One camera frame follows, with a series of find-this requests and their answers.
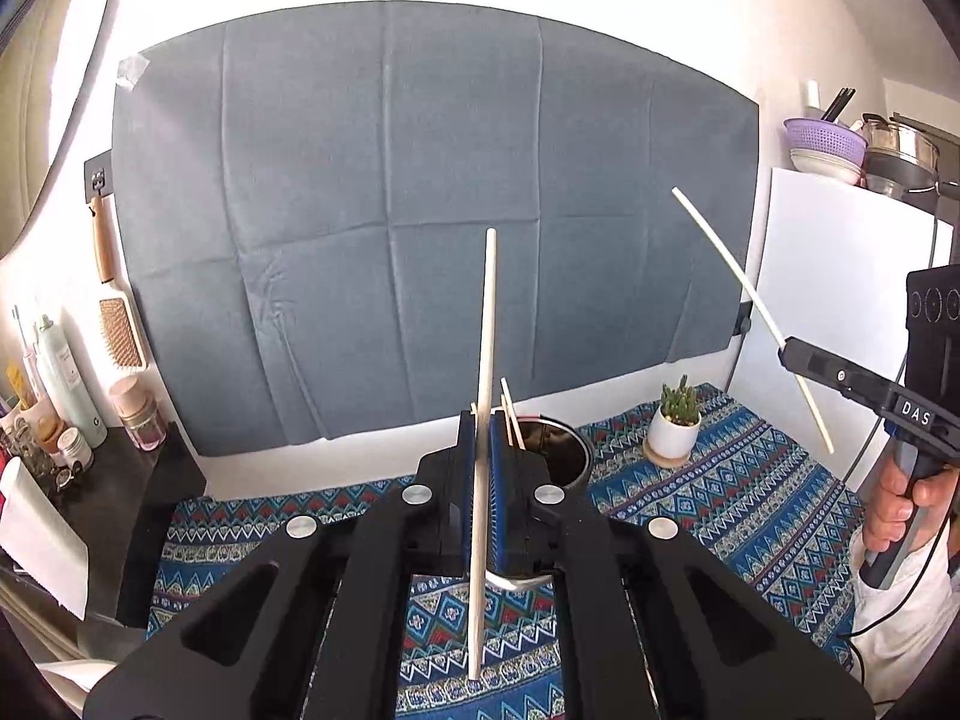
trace metal bolt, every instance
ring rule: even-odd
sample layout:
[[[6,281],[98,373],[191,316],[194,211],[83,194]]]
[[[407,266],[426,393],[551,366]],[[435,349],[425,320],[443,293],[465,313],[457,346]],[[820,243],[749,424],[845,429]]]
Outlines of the metal bolt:
[[[294,517],[287,523],[287,536],[290,538],[307,538],[313,536],[316,531],[317,520],[306,514]]]
[[[647,530],[653,538],[662,538],[664,541],[669,541],[680,533],[677,523],[669,517],[654,517],[647,523]]]
[[[534,490],[534,498],[541,504],[553,506],[563,500],[563,488],[556,485],[540,485]]]
[[[403,500],[411,506],[419,506],[433,497],[433,490],[427,485],[410,485],[403,489]]]

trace paper towel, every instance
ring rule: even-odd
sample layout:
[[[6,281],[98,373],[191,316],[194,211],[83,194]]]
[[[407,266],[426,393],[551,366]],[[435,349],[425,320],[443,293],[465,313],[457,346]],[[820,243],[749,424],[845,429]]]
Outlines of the paper towel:
[[[7,498],[0,512],[0,546],[66,610],[83,619],[89,560],[86,544],[47,500],[19,458],[0,476]]]

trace white sleeve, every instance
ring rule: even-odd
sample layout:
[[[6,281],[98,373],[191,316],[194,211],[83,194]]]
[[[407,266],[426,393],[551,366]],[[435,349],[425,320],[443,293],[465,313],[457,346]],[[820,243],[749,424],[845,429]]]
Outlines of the white sleeve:
[[[948,534],[948,531],[944,531],[937,542],[933,559],[904,608],[874,630],[853,640],[863,656],[864,685],[875,702],[891,701],[904,694],[940,646],[957,615],[960,593],[953,592],[947,573]],[[856,599],[853,630],[862,630],[904,600],[933,548],[931,541],[923,549],[908,555],[896,572],[890,589],[876,590],[866,586],[860,579],[863,538],[859,530],[853,534],[850,545],[850,567]],[[853,674],[859,676],[859,664],[854,666]]]

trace gray fabric backdrop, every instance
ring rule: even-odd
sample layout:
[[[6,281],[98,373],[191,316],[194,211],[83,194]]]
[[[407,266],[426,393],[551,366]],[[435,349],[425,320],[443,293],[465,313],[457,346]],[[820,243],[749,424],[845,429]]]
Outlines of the gray fabric backdrop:
[[[128,273],[205,455],[459,413],[484,231],[515,398],[727,346],[757,105],[565,23],[420,2],[264,13],[143,52],[113,115]]]

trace human hand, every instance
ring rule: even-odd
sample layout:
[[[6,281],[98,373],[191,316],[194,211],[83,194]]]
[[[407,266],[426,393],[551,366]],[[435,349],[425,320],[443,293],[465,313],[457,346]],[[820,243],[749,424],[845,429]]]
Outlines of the human hand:
[[[874,552],[885,552],[906,534],[906,521],[916,505],[928,508],[928,513],[909,547],[910,552],[915,552],[937,535],[947,516],[957,486],[957,469],[950,467],[929,479],[920,479],[913,485],[911,502],[904,497],[909,480],[904,471],[896,467],[893,454],[881,462],[880,480],[867,504],[863,545]]]

